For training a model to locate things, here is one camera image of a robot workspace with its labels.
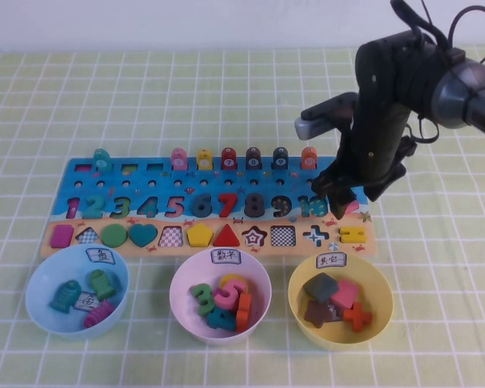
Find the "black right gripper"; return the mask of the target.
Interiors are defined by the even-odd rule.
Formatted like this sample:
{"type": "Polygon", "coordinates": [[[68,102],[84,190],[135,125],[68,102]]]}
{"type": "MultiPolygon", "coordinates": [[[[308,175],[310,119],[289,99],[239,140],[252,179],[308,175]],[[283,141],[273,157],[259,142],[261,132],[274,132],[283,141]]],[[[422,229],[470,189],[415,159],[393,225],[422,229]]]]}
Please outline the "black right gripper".
{"type": "Polygon", "coordinates": [[[412,32],[401,32],[363,44],[356,52],[359,86],[353,122],[336,161],[312,181],[319,197],[328,196],[331,213],[341,219],[356,199],[350,188],[362,186],[375,201],[406,169],[397,149],[410,110],[397,101],[395,83],[403,47],[412,32]]]}

